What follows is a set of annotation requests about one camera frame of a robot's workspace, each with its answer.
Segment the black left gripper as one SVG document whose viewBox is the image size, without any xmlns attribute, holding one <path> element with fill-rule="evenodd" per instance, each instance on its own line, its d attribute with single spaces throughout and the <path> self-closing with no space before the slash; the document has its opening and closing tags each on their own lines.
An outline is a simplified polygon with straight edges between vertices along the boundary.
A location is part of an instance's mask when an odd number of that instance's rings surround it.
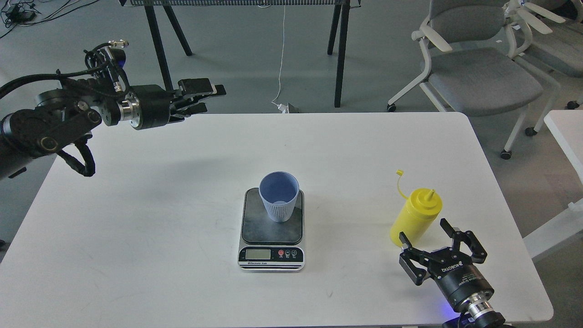
<svg viewBox="0 0 583 328">
<path fill-rule="evenodd" d="M 193 115 L 207 112 L 204 102 L 208 97 L 225 96 L 225 87 L 213 84 L 208 78 L 181 79 L 174 92 L 158 85 L 133 86 L 138 113 L 131 120 L 134 129 L 149 129 L 184 121 Z"/>
</svg>

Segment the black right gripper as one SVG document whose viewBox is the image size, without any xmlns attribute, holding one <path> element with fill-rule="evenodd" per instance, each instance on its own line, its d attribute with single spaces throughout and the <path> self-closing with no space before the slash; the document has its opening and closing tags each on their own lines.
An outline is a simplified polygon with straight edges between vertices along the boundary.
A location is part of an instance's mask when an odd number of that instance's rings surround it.
<svg viewBox="0 0 583 328">
<path fill-rule="evenodd" d="M 464 312 L 471 295 L 483 293 L 489 300 L 494 293 L 493 287 L 474 265 L 484 263 L 487 252 L 472 231 L 462 232 L 445 218 L 440 220 L 440 226 L 452 239 L 452 245 L 431 253 L 414 248 L 405 233 L 400 232 L 402 252 L 399 263 L 415 285 L 433 278 L 450 307 L 455 312 Z M 470 255 L 460 251 L 462 243 L 469 248 Z"/>
</svg>

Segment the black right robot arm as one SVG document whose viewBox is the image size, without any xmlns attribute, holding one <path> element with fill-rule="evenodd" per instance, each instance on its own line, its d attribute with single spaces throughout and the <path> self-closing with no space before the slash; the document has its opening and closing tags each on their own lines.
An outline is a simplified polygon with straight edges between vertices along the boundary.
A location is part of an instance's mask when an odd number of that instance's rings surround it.
<svg viewBox="0 0 583 328">
<path fill-rule="evenodd" d="M 450 247 L 427 252 L 412 246 L 400 232 L 399 263 L 415 285 L 431 278 L 446 301 L 460 316 L 444 328 L 506 328 L 505 318 L 490 305 L 494 289 L 475 264 L 484 263 L 487 252 L 472 231 L 461 231 L 442 218 L 440 226 L 452 239 Z"/>
</svg>

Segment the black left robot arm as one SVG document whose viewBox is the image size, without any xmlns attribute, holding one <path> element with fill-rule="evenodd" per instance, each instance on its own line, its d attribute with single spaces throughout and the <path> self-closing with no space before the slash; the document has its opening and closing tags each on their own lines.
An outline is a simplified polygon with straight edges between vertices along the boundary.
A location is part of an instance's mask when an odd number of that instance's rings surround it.
<svg viewBox="0 0 583 328">
<path fill-rule="evenodd" d="M 183 79 L 178 88 L 129 85 L 123 66 L 125 40 L 111 40 L 85 51 L 86 69 L 42 73 L 1 87 L 6 96 L 33 82 L 56 80 L 60 88 L 38 95 L 37 105 L 1 120 L 1 178 L 16 177 L 37 158 L 56 154 L 85 177 L 96 172 L 87 142 L 100 124 L 129 121 L 136 130 L 162 127 L 207 111 L 203 99 L 224 96 L 225 88 L 207 78 Z"/>
</svg>

